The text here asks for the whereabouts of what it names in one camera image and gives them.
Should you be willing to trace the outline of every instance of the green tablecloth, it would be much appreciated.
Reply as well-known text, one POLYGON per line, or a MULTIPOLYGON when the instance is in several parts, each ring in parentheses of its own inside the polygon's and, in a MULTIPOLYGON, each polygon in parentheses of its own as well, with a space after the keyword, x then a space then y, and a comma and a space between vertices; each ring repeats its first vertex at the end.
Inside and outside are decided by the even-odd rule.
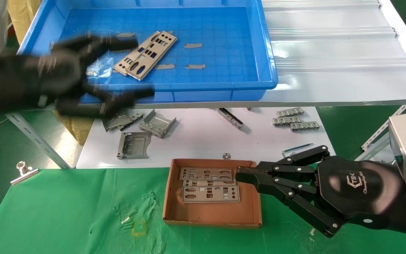
POLYGON ((406 235, 387 230, 345 225, 331 239, 311 235, 266 195, 257 230, 168 226, 167 175, 168 168, 44 169, 7 192, 0 254, 406 253, 406 235))

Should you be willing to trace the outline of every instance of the blue plastic tray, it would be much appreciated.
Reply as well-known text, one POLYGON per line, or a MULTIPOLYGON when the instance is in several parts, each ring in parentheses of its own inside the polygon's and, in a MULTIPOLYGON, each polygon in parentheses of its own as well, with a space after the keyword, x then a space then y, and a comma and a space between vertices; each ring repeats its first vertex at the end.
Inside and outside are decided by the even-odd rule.
POLYGON ((154 84, 156 96, 145 103, 259 100, 278 83, 260 0, 43 0, 19 53, 45 54, 52 41, 87 31, 134 32, 142 42, 163 30, 178 40, 159 64, 174 69, 154 69, 137 81, 112 71, 127 52, 111 52, 88 68, 90 83, 115 92, 154 84), (203 47, 184 48, 187 43, 203 47))

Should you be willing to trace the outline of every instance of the robotic hand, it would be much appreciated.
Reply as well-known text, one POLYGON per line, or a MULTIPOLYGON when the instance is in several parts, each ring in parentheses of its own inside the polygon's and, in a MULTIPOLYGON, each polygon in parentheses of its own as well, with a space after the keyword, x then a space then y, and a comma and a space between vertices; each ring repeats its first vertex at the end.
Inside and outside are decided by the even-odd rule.
POLYGON ((319 146, 241 167, 236 180, 273 195, 327 237, 345 223, 406 233, 406 184, 390 164, 347 161, 319 146), (319 161, 317 170, 308 166, 319 161))
POLYGON ((86 70, 108 50, 137 47, 137 39, 87 35, 55 44, 48 56, 4 55, 0 53, 0 112, 43 108, 52 103, 60 114, 108 118, 121 108, 132 107, 139 98, 154 95, 143 87, 119 95, 88 84, 86 70), (79 105, 89 93, 99 105, 79 105))

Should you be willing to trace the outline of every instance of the brown cardboard tray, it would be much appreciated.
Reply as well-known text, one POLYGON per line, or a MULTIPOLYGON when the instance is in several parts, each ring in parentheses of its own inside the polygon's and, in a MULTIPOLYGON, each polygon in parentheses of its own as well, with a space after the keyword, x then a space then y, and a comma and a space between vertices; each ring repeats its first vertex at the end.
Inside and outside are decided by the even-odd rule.
POLYGON ((179 180, 181 167, 227 168, 235 177, 238 167, 255 166, 253 161, 225 161, 222 159, 174 159, 167 180, 162 217, 169 225, 199 225, 227 228, 258 228, 263 224, 261 199, 253 185, 238 183, 240 202, 183 204, 179 180))

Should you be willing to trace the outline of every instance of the motion-blurred robotic hand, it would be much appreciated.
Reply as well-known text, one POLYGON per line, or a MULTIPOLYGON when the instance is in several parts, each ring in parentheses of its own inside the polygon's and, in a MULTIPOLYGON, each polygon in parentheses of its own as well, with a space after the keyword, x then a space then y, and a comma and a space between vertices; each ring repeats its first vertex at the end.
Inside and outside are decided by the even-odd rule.
POLYGON ((136 38, 86 35, 53 45, 47 56, 0 53, 0 112, 43 108, 54 103, 63 115, 108 118, 121 108, 132 107, 137 99, 153 96, 153 89, 108 93, 88 84, 86 70, 108 50, 136 47, 136 38), (101 103, 79 105, 85 93, 99 98, 101 103))
POLYGON ((406 233, 406 114, 390 117, 389 130, 396 164, 347 161, 319 146, 241 167, 236 180, 273 195, 327 237, 346 223, 406 233))

